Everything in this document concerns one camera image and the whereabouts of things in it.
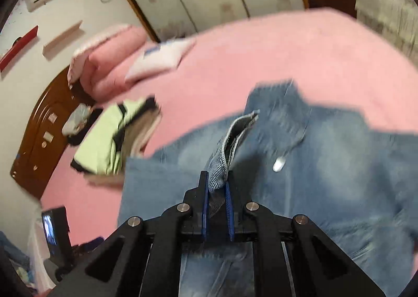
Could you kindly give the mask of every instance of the denim jacket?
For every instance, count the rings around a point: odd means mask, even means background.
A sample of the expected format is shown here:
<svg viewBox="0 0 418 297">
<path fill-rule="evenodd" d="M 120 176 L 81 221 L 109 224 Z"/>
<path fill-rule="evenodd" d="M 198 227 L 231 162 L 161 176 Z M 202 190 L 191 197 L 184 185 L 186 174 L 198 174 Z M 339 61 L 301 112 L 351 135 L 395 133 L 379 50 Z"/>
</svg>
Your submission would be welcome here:
<svg viewBox="0 0 418 297">
<path fill-rule="evenodd" d="M 254 111 L 258 119 L 230 164 L 242 190 L 277 215 L 307 215 L 388 297 L 398 296 L 418 232 L 418 137 L 371 130 L 357 112 L 310 106 L 291 82 L 256 88 L 244 114 Z M 240 115 L 150 159 L 129 159 L 119 223 L 181 202 Z M 252 265 L 251 244 L 185 248 L 180 296 L 252 296 Z"/>
</svg>

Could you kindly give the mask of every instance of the screw head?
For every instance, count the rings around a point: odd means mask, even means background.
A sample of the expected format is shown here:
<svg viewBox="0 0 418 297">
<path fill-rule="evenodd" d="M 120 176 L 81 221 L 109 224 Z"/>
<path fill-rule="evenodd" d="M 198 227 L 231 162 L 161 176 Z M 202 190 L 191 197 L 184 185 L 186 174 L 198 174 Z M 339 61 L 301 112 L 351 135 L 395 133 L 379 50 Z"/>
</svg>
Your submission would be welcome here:
<svg viewBox="0 0 418 297">
<path fill-rule="evenodd" d="M 134 226 L 139 225 L 140 223 L 141 223 L 141 218 L 139 218 L 139 217 L 131 217 L 131 218 L 128 219 L 128 225 L 129 226 L 134 227 Z"/>
<path fill-rule="evenodd" d="M 248 202 L 245 207 L 250 211 L 257 211 L 260 206 L 256 202 Z"/>
<path fill-rule="evenodd" d="M 305 215 L 297 215 L 295 217 L 295 220 L 298 224 L 304 225 L 308 223 L 309 218 L 306 217 Z"/>
<path fill-rule="evenodd" d="M 183 203 L 177 205 L 177 211 L 179 211 L 179 212 L 187 212 L 189 210 L 190 210 L 189 204 L 186 204 L 186 203 L 183 202 Z"/>
</svg>

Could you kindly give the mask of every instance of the bed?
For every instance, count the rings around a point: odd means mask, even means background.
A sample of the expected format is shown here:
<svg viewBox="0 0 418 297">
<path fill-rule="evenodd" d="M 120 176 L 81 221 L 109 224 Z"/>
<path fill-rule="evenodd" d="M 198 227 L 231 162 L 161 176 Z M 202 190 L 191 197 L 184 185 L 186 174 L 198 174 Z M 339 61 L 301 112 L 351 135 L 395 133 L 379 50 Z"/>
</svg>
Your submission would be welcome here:
<svg viewBox="0 0 418 297">
<path fill-rule="evenodd" d="M 381 37 L 331 9 L 280 13 L 198 34 L 176 71 L 140 81 L 104 106 L 155 95 L 162 121 L 147 156 L 201 124 L 241 111 L 257 83 L 290 78 L 311 103 L 355 108 L 380 130 L 418 133 L 417 70 Z M 49 87 L 55 86 L 72 96 L 62 90 L 66 83 Z M 29 139 L 25 134 L 24 142 Z M 43 209 L 66 207 L 72 244 L 116 229 L 122 193 L 92 186 L 70 168 L 75 151 L 67 147 L 57 165 L 45 157 L 45 166 L 55 170 L 40 199 Z"/>
</svg>

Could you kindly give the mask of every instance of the clothing pile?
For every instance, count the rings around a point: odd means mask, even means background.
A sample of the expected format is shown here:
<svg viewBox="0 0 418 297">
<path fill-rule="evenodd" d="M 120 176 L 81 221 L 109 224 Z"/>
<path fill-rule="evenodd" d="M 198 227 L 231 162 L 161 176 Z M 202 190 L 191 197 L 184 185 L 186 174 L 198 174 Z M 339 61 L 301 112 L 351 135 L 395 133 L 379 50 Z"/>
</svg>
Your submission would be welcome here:
<svg viewBox="0 0 418 297">
<path fill-rule="evenodd" d="M 149 97 L 125 100 L 102 110 L 103 113 L 100 110 L 96 110 L 98 114 L 92 113 L 84 128 L 69 138 L 81 142 L 71 166 L 84 173 L 91 183 L 123 183 L 126 159 L 142 156 L 143 148 L 161 120 L 160 108 L 154 97 Z"/>
<path fill-rule="evenodd" d="M 311 106 L 292 82 L 258 87 L 242 114 L 129 158 L 119 224 L 183 200 L 209 173 L 211 215 L 228 171 L 277 215 L 307 215 L 386 296 L 409 282 L 418 234 L 418 137 L 371 130 L 353 111 Z M 251 243 L 184 249 L 180 296 L 253 296 Z"/>
<path fill-rule="evenodd" d="M 13 269 L 16 271 L 22 282 L 26 285 L 32 295 L 38 292 L 35 286 L 35 279 L 31 270 L 31 261 L 27 255 L 14 246 L 6 235 L 0 231 L 0 260 L 3 260 L 3 251 Z"/>
</svg>

